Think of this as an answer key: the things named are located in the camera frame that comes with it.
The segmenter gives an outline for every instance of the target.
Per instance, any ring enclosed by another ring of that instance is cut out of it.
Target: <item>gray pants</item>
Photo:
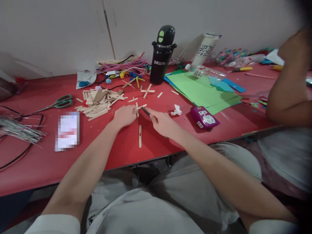
[[[261,182],[259,163],[249,151],[226,142],[210,147]],[[102,209],[120,195],[137,187],[137,184],[137,178],[131,170],[105,172],[92,193],[87,228]],[[237,211],[218,194],[186,152],[171,168],[157,176],[148,188],[158,198],[184,210],[205,233],[225,230],[228,224],[239,217]]]

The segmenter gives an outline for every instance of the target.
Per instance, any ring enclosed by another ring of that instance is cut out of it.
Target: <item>floor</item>
[[[151,166],[157,168],[160,172],[163,172],[169,168],[168,165],[166,164],[165,158],[151,162],[151,163],[145,163],[145,164],[139,165],[139,167],[151,167]],[[56,187],[57,186],[52,186],[49,188],[44,188],[44,189],[35,191],[31,197],[31,201],[46,198],[46,197],[51,197]],[[24,234],[39,215],[40,214],[37,214],[36,216],[33,216],[25,220],[24,222],[10,228],[9,230],[3,232],[2,234]],[[219,232],[218,234],[247,234],[247,231],[239,222],[235,222],[229,225],[227,230]]]

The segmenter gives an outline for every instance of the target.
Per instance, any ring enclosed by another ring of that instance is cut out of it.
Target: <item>green scissor handle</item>
[[[54,107],[61,109],[61,108],[69,107],[71,105],[72,105],[72,95],[68,94],[57,99]]]

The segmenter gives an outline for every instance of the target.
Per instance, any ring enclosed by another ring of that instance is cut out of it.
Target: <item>plastic water bottle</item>
[[[234,68],[242,68],[246,67],[247,65],[251,66],[257,63],[261,63],[265,58],[266,56],[264,54],[251,55],[247,57],[238,58],[234,62],[230,62],[228,66]]]
[[[204,79],[205,81],[209,82],[213,86],[218,85],[222,81],[222,79],[224,79],[226,76],[224,73],[220,71],[207,68],[202,65],[187,64],[185,66],[185,69],[190,72],[193,72],[194,76],[200,79]]]

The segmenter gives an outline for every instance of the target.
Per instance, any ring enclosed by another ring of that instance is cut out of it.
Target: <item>knee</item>
[[[262,181],[259,162],[248,150],[227,142],[213,144],[210,147],[231,160],[258,181]]]

